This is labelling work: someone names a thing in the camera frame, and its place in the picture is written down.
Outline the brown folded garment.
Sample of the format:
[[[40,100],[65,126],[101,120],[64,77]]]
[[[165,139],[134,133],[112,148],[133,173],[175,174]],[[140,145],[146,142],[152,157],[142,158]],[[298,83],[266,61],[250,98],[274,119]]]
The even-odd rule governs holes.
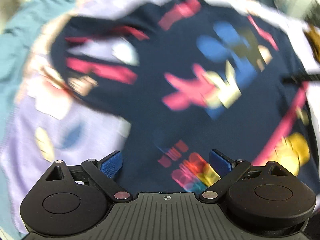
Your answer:
[[[316,30],[315,26],[309,24],[308,31],[304,31],[308,43],[312,49],[314,59],[320,63],[320,36],[319,32]]]

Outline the lavender floral bed sheet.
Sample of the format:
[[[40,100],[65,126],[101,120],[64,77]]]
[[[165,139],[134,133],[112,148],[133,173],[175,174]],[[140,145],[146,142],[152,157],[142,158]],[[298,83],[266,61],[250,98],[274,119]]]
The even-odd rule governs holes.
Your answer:
[[[46,159],[52,159],[52,163],[62,159],[68,165],[79,165],[87,159],[100,159],[113,151],[121,152],[131,129],[131,124],[124,118],[90,106],[77,98],[54,68],[51,48],[63,27],[74,16],[107,16],[116,20],[146,3],[163,5],[170,1],[173,0],[78,0],[75,7],[67,12],[67,16],[58,20],[57,27],[48,29],[49,37],[44,42],[44,52],[48,57],[46,62],[40,64],[39,69],[52,86],[57,88],[57,92],[51,99],[40,94],[35,96],[36,109],[57,121],[55,125],[49,121],[36,122],[36,125],[42,128],[42,131],[37,133],[37,144]],[[319,68],[304,35],[306,24],[280,12],[271,0],[202,1],[215,7],[232,8],[244,15],[258,16],[279,27],[288,36],[295,54],[304,67],[301,74],[308,74]],[[319,194],[319,136],[316,131],[318,107],[312,98],[313,92],[319,91],[319,87],[304,84],[299,88],[304,89],[306,101],[305,109],[296,110],[296,117],[308,129],[309,154],[315,163],[318,182],[317,190],[310,188],[315,194]]]

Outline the navy sweater with pink stripes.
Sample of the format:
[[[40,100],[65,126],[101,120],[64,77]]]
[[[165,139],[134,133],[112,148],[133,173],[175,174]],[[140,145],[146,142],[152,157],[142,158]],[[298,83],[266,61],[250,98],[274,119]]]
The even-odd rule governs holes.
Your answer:
[[[131,193],[200,192],[209,152],[279,162],[314,190],[304,72],[288,36],[258,16],[202,0],[146,3],[112,20],[74,16],[55,39],[54,68],[74,95],[131,124],[116,177]]]

